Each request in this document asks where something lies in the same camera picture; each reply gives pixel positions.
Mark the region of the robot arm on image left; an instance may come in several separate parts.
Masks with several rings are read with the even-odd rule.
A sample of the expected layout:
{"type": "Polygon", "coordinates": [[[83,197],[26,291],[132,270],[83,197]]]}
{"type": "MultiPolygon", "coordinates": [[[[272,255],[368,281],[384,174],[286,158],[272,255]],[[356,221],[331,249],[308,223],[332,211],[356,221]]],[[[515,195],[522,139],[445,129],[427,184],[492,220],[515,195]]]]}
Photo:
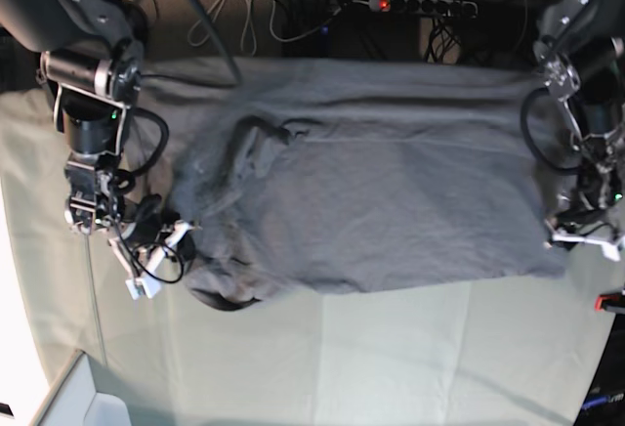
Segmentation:
{"type": "Polygon", "coordinates": [[[1,23],[39,57],[53,122],[69,147],[68,224],[106,233],[131,288],[164,283],[164,261],[192,260],[192,225],[165,210],[157,193],[129,197],[170,136],[161,117],[137,104],[146,17],[124,0],[1,0],[1,23]]]}

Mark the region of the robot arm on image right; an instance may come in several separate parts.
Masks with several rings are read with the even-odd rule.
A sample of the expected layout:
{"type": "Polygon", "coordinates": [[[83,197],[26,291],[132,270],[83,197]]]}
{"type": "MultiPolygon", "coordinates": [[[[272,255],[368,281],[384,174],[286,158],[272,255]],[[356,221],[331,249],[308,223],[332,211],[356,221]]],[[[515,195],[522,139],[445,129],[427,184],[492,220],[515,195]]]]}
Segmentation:
{"type": "Polygon", "coordinates": [[[541,87],[521,105],[521,134],[533,157],[574,180],[545,220],[547,243],[566,250],[598,246],[617,261],[624,229],[614,208],[624,200],[624,0],[552,0],[534,44],[541,87]],[[575,165],[552,162],[536,145],[529,114],[541,98],[555,101],[577,153],[575,165]]]}

